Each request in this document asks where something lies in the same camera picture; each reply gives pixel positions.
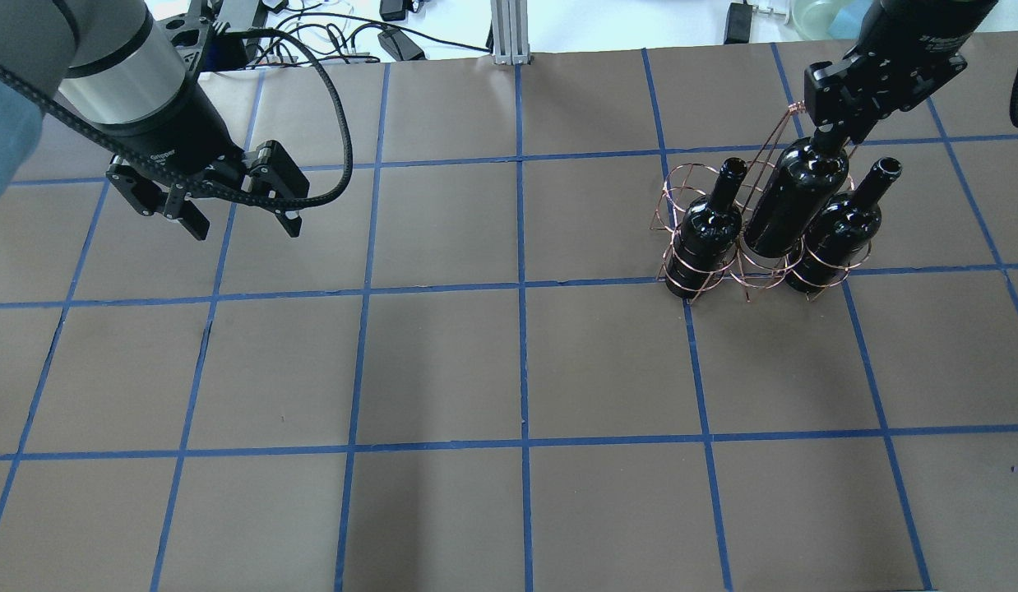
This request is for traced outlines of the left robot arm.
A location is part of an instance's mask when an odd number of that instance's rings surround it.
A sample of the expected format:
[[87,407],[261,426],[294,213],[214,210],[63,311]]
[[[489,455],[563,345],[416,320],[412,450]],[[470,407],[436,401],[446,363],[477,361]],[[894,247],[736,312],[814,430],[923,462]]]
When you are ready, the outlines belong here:
[[0,198],[51,116],[110,151],[107,179],[138,215],[203,240],[197,200],[220,199],[298,236],[301,169],[279,142],[239,146],[197,82],[216,34],[208,12],[177,25],[143,1],[0,1]]

